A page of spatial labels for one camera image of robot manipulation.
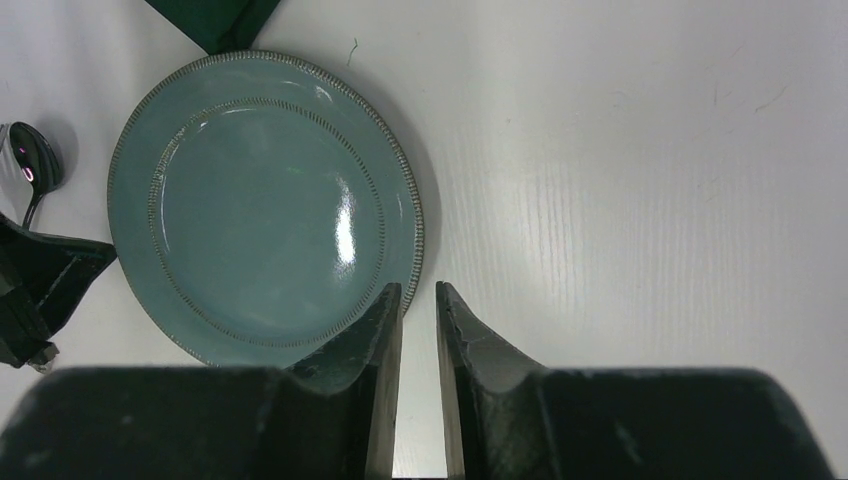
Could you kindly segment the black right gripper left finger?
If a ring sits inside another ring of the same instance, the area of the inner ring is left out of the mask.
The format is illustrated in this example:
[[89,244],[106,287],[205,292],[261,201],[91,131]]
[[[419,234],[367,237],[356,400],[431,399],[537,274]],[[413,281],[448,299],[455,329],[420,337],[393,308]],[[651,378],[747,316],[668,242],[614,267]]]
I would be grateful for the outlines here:
[[388,479],[400,288],[273,367],[56,371],[1,435],[5,479]]

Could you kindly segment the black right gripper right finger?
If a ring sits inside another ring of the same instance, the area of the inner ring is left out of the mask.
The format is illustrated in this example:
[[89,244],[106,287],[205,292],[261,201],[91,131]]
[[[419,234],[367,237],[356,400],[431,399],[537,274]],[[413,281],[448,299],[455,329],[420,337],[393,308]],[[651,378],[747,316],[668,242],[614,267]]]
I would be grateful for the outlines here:
[[741,368],[552,368],[436,285],[450,478],[829,479],[805,418]]

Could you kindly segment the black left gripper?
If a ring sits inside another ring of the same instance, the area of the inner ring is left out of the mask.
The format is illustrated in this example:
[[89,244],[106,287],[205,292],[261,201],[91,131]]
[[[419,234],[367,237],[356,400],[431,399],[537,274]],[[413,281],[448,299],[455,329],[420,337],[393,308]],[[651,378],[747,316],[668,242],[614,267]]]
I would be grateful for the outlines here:
[[33,232],[1,217],[1,362],[45,371],[52,337],[117,258],[110,243]]

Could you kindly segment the teal ceramic dinner plate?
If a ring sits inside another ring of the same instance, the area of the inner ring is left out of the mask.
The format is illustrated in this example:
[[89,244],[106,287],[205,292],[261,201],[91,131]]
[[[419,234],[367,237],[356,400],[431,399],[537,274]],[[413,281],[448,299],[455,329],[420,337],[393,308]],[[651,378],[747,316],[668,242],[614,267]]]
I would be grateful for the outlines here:
[[211,55],[158,83],[118,137],[107,204],[139,304],[210,366],[288,367],[388,284],[407,310],[423,268],[397,137],[347,83],[289,54]]

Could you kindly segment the dark green cloth placemat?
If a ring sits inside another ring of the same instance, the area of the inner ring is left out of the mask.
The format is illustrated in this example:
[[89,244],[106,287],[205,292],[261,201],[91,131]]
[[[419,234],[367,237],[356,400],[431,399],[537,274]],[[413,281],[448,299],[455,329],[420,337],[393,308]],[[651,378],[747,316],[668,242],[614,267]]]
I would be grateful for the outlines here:
[[209,55],[250,49],[280,0],[146,0]]

